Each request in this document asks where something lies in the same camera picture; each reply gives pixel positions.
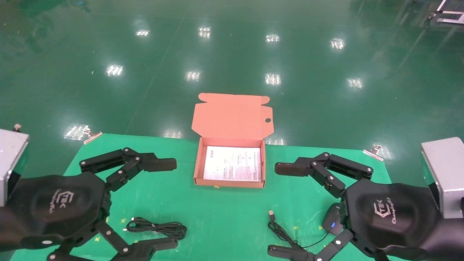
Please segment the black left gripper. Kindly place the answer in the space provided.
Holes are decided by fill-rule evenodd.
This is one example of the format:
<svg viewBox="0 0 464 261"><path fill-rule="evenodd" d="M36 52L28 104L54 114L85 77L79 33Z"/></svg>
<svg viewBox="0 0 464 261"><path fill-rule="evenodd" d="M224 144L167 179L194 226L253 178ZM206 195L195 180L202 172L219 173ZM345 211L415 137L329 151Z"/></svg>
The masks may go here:
<svg viewBox="0 0 464 261"><path fill-rule="evenodd" d="M176 159L123 148L84 159L79 165L82 172L90 173L49 175L17 182L1 207L2 252L60 245L48 255L48 261L88 261L70 254L72 244L81 245L96 232L117 251L112 261L149 261L155 252L178 246L173 238L129 245L103 221L111 206L109 191L119 190L142 171L173 171L177 168ZM106 182L94 175L115 167L118 170Z"/></svg>

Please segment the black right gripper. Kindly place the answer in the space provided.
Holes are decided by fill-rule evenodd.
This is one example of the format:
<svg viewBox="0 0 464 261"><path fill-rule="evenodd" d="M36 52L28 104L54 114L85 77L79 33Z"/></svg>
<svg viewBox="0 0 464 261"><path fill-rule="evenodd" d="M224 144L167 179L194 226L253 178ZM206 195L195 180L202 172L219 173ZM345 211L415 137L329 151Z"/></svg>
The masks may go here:
<svg viewBox="0 0 464 261"><path fill-rule="evenodd" d="M330 261L349 242L363 254L427 254L424 246L441 213L427 188L363 179L341 195L340 235L318 254L269 245L268 255L290 261Z"/></svg>

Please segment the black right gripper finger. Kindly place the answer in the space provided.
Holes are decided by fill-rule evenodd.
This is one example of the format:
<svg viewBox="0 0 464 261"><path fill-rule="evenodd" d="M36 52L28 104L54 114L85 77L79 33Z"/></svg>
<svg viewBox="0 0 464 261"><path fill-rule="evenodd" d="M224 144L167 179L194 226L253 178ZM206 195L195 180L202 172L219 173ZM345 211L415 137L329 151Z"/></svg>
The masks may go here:
<svg viewBox="0 0 464 261"><path fill-rule="evenodd" d="M354 180L371 179L373 168L347 158L324 152L313 158L299 157L295 162L277 162L275 173L293 177L312 177L333 197L341 198L346 185L332 173Z"/></svg>

